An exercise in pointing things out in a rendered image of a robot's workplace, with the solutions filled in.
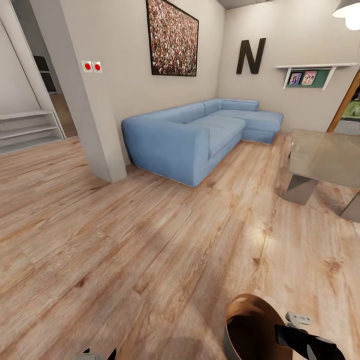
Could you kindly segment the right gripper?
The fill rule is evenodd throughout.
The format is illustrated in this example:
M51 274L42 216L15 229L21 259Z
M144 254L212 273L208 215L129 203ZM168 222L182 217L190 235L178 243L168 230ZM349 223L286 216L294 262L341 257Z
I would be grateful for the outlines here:
M301 356L302 354L298 350L297 347L297 338L300 334L309 334L304 329L295 329L292 327L287 327L279 324L274 325L275 328L275 336L276 336L276 342L285 347L290 347L297 353L299 353Z

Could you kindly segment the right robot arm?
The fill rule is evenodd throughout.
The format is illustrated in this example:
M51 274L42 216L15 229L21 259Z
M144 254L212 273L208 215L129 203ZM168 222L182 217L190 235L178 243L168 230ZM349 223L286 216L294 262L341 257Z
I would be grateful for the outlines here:
M306 330L301 329L300 324L313 325L309 315L288 311L285 318L289 321L287 326L274 325L276 342L279 345L292 348L305 360L346 360L334 342L309 335Z

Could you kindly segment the trash can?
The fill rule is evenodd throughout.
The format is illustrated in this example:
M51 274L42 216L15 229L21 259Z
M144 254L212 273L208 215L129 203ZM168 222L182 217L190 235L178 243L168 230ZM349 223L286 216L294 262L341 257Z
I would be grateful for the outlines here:
M234 303L237 299L243 299ZM242 293L228 304L223 349L227 360L293 360L294 350L276 341L275 325L287 326L259 296Z

